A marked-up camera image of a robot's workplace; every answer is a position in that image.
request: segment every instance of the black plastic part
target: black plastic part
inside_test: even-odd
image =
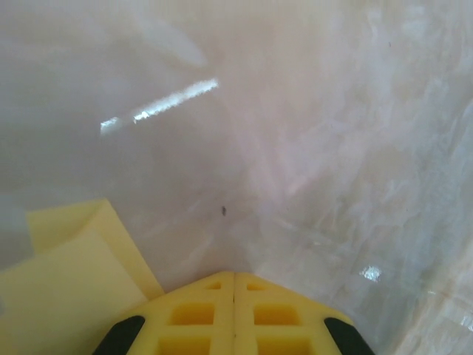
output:
[[[93,355],[126,355],[145,324],[142,316],[133,316],[115,324]]]
[[[352,325],[336,318],[327,318],[324,323],[341,355],[375,355]]]

